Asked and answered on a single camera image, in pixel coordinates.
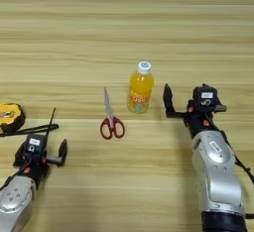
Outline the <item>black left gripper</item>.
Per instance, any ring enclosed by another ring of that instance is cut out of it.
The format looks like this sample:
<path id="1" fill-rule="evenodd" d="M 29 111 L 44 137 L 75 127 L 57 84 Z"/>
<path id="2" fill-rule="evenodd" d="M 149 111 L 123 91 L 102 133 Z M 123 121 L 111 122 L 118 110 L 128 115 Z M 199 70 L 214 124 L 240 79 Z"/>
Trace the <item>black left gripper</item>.
<path id="1" fill-rule="evenodd" d="M 67 140 L 63 140 L 59 148 L 59 155 L 49 156 L 45 145 L 32 145 L 23 143 L 15 154 L 13 166 L 18 169 L 18 175 L 32 179 L 36 187 L 47 176 L 50 164 L 61 167 L 67 155 Z"/>

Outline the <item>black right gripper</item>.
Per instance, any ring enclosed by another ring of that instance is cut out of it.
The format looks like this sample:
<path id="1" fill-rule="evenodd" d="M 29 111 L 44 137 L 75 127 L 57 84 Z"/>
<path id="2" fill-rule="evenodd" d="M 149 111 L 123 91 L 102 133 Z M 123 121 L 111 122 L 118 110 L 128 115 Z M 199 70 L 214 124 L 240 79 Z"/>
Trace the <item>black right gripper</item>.
<path id="1" fill-rule="evenodd" d="M 210 88 L 209 85 L 203 83 L 202 88 Z M 186 127 L 190 131 L 190 136 L 194 138 L 198 133 L 203 131 L 218 131 L 217 126 L 213 122 L 212 113 L 225 112 L 227 107 L 218 104 L 214 109 L 208 112 L 199 112 L 193 101 L 190 100 L 187 106 L 187 113 L 177 112 L 173 104 L 173 93 L 170 86 L 166 83 L 164 87 L 163 100 L 168 118 L 183 118 Z"/>

